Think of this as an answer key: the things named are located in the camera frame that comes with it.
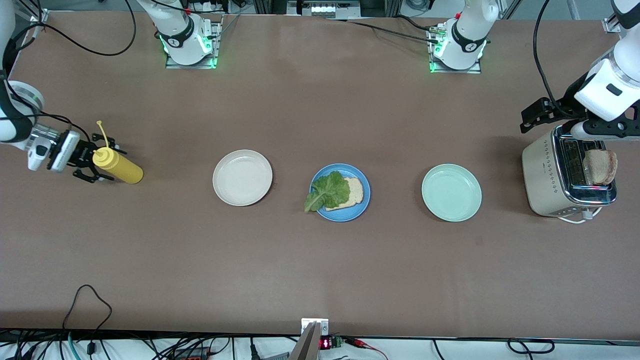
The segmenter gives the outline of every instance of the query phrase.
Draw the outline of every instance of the table surface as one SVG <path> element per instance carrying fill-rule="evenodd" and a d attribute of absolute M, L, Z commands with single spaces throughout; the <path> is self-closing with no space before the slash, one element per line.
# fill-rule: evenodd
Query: table surface
<path fill-rule="evenodd" d="M 0 326 L 59 327 L 76 288 L 113 306 L 110 329 L 396 336 L 640 338 L 637 144 L 618 153 L 620 198 L 594 221 L 536 216 L 520 154 L 552 126 L 519 132 L 545 95 L 533 22 L 498 21 L 481 75 L 430 74 L 424 44 L 340 21 L 243 16 L 216 70 L 166 70 L 144 14 L 117 57 L 53 31 L 12 78 L 45 110 L 97 132 L 104 122 L 145 177 L 89 184 L 0 150 Z M 131 35 L 127 13 L 53 13 L 51 24 L 102 51 Z M 397 19 L 369 20 L 414 35 Z M 617 41 L 597 22 L 543 22 L 540 56 L 557 96 Z M 215 194 L 217 162 L 238 149 L 271 162 L 273 187 L 236 208 Z M 367 211 L 336 224 L 304 214 L 312 176 L 343 162 L 371 183 Z M 476 216 L 434 217 L 420 196 L 437 164 L 482 186 Z M 106 310 L 89 291 L 70 327 Z"/>

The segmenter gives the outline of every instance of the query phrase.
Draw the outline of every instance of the blue plate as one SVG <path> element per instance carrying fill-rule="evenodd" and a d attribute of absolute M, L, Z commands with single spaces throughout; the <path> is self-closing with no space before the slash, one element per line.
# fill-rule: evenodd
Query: blue plate
<path fill-rule="evenodd" d="M 371 187 L 369 186 L 369 181 L 367 177 L 364 176 L 362 171 L 357 168 L 349 165 L 349 164 L 331 164 L 323 167 L 317 174 L 314 176 L 311 182 L 318 180 L 321 176 L 327 176 L 332 172 L 337 171 L 343 177 L 357 177 L 358 180 L 362 183 L 362 189 L 364 190 L 364 197 L 362 198 L 362 202 L 357 204 L 356 206 L 351 206 L 350 208 L 344 208 L 340 210 L 327 211 L 324 209 L 324 206 L 317 211 L 323 218 L 335 222 L 347 222 L 359 217 L 369 206 L 369 201 L 371 200 Z M 312 187 L 309 186 L 309 193 L 311 193 Z"/>

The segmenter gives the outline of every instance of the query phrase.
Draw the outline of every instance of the white cable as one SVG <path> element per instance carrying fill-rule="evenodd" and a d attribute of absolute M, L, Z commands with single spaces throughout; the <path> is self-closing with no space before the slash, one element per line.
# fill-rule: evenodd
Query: white cable
<path fill-rule="evenodd" d="M 602 210 L 602 207 L 597 208 L 597 209 L 593 212 L 593 215 L 592 215 L 592 216 L 593 216 L 593 217 L 596 217 L 596 215 L 600 212 L 600 210 Z M 569 224 L 576 224 L 576 225 L 577 225 L 577 224 L 582 224 L 583 222 L 587 221 L 587 220 L 584 220 L 584 219 L 582 219 L 582 220 L 580 220 L 580 221 L 573 221 L 573 220 L 569 220 L 569 219 L 567 219 L 567 218 L 558 218 L 558 219 L 560 219 L 560 220 L 562 220 L 562 221 L 564 221 L 564 222 L 568 222 Z"/>

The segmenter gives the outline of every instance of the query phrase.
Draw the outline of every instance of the yellow squeeze bottle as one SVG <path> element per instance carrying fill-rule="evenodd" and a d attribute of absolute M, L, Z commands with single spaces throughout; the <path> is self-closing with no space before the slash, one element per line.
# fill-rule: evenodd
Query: yellow squeeze bottle
<path fill-rule="evenodd" d="M 97 121 L 96 124 L 100 127 L 107 146 L 103 146 L 93 153 L 93 163 L 126 183 L 136 184 L 140 182 L 143 176 L 142 169 L 122 156 L 119 152 L 111 149 L 107 135 L 102 128 L 102 121 Z"/>

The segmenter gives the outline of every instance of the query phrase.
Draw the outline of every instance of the lettuce leaf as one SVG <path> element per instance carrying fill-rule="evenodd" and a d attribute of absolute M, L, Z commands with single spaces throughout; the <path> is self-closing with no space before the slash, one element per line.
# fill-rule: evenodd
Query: lettuce leaf
<path fill-rule="evenodd" d="M 323 206 L 335 208 L 349 200 L 349 183 L 334 171 L 327 176 L 321 176 L 311 184 L 312 191 L 305 200 L 305 212 L 318 211 Z"/>

